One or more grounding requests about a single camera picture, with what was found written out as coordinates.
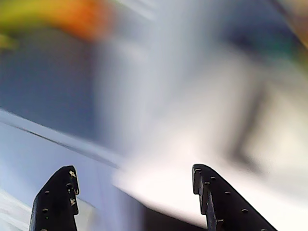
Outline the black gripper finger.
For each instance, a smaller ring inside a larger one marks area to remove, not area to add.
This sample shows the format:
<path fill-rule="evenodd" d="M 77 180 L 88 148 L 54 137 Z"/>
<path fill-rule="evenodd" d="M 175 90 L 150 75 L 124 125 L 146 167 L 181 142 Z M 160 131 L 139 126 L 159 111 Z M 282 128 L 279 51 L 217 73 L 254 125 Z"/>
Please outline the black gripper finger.
<path fill-rule="evenodd" d="M 192 167 L 193 193 L 209 231 L 275 231 L 220 174 L 209 166 Z"/>
<path fill-rule="evenodd" d="M 57 170 L 34 199 L 31 231 L 76 231 L 79 186 L 74 166 Z"/>

